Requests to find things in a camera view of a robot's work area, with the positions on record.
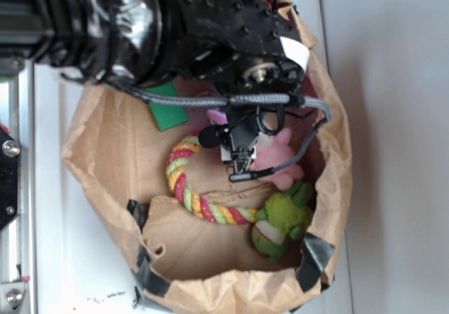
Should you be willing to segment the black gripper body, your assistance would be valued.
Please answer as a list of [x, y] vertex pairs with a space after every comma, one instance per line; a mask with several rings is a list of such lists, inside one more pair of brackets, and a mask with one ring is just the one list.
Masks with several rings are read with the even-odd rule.
[[298, 93], [309, 51], [277, 0], [164, 0], [167, 79], [205, 80], [228, 93]]

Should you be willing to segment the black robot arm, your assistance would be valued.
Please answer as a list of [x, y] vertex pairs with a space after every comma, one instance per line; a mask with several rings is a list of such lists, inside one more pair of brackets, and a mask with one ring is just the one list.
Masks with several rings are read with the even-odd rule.
[[308, 54], [277, 0], [1, 0], [1, 75], [26, 61], [79, 83], [221, 83], [232, 93], [299, 88]]

